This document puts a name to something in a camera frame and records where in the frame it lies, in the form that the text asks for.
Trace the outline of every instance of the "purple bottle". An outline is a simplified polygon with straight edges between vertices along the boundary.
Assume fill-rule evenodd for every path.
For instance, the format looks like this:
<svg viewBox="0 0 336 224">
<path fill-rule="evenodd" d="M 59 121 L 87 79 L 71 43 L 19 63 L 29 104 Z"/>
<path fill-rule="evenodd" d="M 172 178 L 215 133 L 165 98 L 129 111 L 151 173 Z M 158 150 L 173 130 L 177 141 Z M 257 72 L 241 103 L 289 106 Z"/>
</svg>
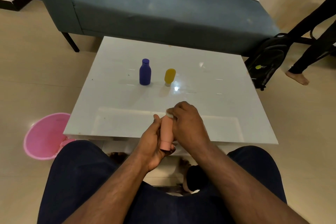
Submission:
<svg viewBox="0 0 336 224">
<path fill-rule="evenodd" d="M 142 60 L 142 66 L 139 70 L 139 81 L 141 85 L 149 85 L 151 83 L 152 70 L 149 66 L 149 59 Z"/>
</svg>

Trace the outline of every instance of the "sofa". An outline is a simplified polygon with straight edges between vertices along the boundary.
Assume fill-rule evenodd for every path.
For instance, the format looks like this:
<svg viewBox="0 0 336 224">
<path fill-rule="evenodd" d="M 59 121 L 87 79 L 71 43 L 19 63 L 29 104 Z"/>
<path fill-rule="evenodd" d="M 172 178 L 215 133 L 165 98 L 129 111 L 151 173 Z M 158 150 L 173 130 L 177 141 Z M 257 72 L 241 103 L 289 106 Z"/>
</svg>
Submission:
<svg viewBox="0 0 336 224">
<path fill-rule="evenodd" d="M 279 33 L 255 0 L 43 0 L 57 29 L 249 56 Z"/>
</svg>

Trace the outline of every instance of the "peach bottle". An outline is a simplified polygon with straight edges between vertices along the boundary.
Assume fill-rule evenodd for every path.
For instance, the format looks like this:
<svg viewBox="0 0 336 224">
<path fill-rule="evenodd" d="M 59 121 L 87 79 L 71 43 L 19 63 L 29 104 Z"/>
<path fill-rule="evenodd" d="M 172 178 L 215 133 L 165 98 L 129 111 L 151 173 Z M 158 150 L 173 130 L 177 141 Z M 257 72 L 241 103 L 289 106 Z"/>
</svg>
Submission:
<svg viewBox="0 0 336 224">
<path fill-rule="evenodd" d="M 162 123 L 161 123 L 161 143 L 160 149 L 170 151 L 171 145 L 174 141 L 173 136 L 173 118 L 170 118 L 170 114 L 163 116 Z"/>
</svg>

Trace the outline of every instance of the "person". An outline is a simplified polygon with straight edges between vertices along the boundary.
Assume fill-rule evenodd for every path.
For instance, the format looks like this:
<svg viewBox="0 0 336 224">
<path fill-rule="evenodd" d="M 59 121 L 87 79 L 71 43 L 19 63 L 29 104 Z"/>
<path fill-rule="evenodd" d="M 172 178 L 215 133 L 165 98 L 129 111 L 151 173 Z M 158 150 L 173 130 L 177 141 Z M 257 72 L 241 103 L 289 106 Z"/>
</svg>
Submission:
<svg viewBox="0 0 336 224">
<path fill-rule="evenodd" d="M 155 114 L 121 166 L 89 141 L 66 145 L 50 169 L 37 223 L 307 223 L 287 205 L 266 151 L 245 146 L 225 155 L 211 143 L 194 106 L 180 102 L 167 112 L 174 115 L 174 138 L 198 163 L 185 165 L 184 176 L 185 187 L 198 193 L 176 197 L 142 181 L 175 149 L 159 150 Z"/>
<path fill-rule="evenodd" d="M 287 34 L 287 37 L 295 42 L 296 39 L 314 29 L 321 22 L 336 15 L 335 4 L 336 0 L 325 0 L 316 10 L 297 24 Z M 308 85 L 309 80 L 303 75 L 303 71 L 328 51 L 334 43 L 336 43 L 336 21 L 313 42 L 301 58 L 286 72 L 286 75 L 302 85 Z"/>
</svg>

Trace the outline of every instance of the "foot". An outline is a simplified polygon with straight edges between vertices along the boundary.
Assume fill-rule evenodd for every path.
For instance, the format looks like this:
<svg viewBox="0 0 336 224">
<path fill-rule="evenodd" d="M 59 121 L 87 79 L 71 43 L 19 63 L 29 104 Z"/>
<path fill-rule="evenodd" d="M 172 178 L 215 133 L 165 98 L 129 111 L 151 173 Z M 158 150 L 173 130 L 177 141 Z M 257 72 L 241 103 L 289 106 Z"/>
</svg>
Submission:
<svg viewBox="0 0 336 224">
<path fill-rule="evenodd" d="M 183 159 L 183 158 L 180 158 L 180 162 L 178 164 L 178 170 L 179 172 L 183 175 L 183 189 L 186 191 L 186 192 L 192 192 L 189 188 L 188 188 L 188 185 L 187 185 L 187 172 L 188 172 L 188 169 L 189 167 L 191 167 L 191 164 L 189 163 L 189 161 Z"/>
<path fill-rule="evenodd" d="M 307 78 L 303 74 L 293 74 L 290 71 L 287 71 L 285 74 L 288 77 L 296 80 L 298 83 L 300 83 L 302 85 L 308 85 L 309 84 L 309 81 L 307 80 Z"/>
<path fill-rule="evenodd" d="M 112 159 L 115 163 L 121 164 L 127 158 L 127 154 L 124 152 L 112 152 L 110 154 L 110 159 Z"/>
</svg>

